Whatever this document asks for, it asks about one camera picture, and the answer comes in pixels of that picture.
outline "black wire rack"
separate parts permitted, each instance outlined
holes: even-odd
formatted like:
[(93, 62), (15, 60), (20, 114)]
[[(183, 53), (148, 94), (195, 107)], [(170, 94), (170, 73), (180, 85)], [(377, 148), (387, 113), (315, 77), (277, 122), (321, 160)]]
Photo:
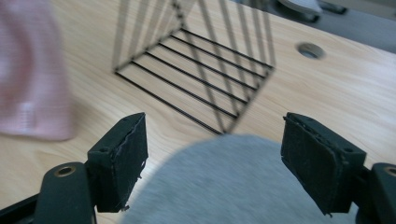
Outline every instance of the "black wire rack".
[(265, 1), (121, 0), (114, 74), (209, 131), (230, 133), (275, 54)]

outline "wood grain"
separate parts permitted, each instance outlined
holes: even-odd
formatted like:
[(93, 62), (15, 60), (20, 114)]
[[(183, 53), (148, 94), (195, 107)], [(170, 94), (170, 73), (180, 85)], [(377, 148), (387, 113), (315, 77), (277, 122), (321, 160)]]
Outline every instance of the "wood grain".
[[(38, 193), (42, 176), (53, 166), (85, 161), (91, 146), (119, 119), (133, 113), (147, 113), (149, 148), (144, 178), (137, 183), (133, 196), (175, 152), (216, 137), (111, 74), (118, 1), (52, 0), (52, 3), (63, 32), (77, 135), (61, 143), (1, 135), (0, 208)], [(219, 39), (226, 39), (218, 5), (210, 4), (212, 15), (219, 18), (215, 23)], [(188, 22), (198, 33), (205, 31), (199, 17), (194, 7)], [(270, 19), (276, 71), (240, 120), (235, 133), (257, 134), (280, 142), (282, 116), (292, 111), (319, 120), (366, 150), (368, 167), (378, 161), (396, 163), (396, 55), (277, 16)], [(247, 22), (252, 27), (251, 16)], [(240, 31), (237, 35), (242, 41)], [(319, 61), (303, 57), (295, 49), (300, 42), (321, 46), (326, 56)], [(201, 110), (198, 105), (191, 106), (192, 110)], [(98, 214), (98, 221), (117, 223), (121, 217), (122, 214)]]

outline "gray cushion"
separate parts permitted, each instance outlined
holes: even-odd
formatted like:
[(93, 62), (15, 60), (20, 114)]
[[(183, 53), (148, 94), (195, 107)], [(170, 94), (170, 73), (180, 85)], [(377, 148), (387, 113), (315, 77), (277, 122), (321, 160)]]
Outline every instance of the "gray cushion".
[(323, 216), (282, 163), (280, 144), (253, 135), (181, 150), (130, 205), (122, 223), (355, 223), (357, 211)]

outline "screw hole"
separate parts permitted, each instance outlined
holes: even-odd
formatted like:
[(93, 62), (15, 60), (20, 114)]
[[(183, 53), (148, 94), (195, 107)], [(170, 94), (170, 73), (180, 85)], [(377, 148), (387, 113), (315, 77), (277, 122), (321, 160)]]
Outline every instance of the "screw hole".
[(57, 170), (55, 172), (55, 176), (64, 177), (64, 176), (73, 174), (75, 171), (76, 171), (76, 167), (74, 167), (74, 166), (65, 166), (65, 167), (62, 167), (59, 170)]
[(385, 171), (389, 174), (389, 175), (393, 175), (396, 177), (396, 168), (388, 166), (385, 168)]

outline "pink fabric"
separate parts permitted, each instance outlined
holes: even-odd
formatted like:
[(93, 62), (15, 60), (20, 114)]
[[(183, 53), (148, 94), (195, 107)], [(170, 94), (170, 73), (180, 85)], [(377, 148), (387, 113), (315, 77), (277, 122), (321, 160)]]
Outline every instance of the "pink fabric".
[(48, 0), (0, 0), (0, 133), (73, 136), (61, 50)]

